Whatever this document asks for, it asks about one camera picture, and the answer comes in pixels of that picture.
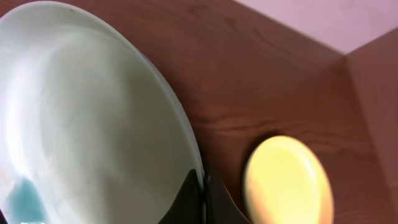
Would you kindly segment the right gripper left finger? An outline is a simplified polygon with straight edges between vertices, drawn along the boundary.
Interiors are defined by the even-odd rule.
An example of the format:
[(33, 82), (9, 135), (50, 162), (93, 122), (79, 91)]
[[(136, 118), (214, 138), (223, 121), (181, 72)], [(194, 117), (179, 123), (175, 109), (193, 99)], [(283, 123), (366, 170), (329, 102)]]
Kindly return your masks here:
[(159, 224), (202, 224), (202, 193), (195, 169), (188, 172), (178, 194)]

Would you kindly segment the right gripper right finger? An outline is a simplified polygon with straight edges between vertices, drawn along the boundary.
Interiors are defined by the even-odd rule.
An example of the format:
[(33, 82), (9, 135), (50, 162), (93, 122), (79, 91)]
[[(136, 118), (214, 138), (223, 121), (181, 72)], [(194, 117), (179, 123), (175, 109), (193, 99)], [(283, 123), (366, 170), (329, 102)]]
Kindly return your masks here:
[(249, 224), (216, 174), (206, 177), (206, 222), (208, 224)]

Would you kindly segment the yellow plate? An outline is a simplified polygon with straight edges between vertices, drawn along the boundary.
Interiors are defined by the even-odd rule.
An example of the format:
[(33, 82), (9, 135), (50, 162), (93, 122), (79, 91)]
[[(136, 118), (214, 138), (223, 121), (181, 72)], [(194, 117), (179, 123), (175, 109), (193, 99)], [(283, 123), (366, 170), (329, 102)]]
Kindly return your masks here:
[(310, 148), (289, 136), (261, 142), (246, 163), (244, 207), (251, 223), (332, 224), (328, 176)]

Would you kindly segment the white plate with M stain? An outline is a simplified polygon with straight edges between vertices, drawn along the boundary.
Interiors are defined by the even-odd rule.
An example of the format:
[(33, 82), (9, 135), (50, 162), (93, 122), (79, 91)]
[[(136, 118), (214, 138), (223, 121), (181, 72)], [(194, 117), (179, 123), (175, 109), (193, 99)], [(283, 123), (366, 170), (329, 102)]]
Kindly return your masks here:
[(116, 29), (36, 1), (1, 18), (1, 221), (159, 223), (204, 171), (181, 103)]

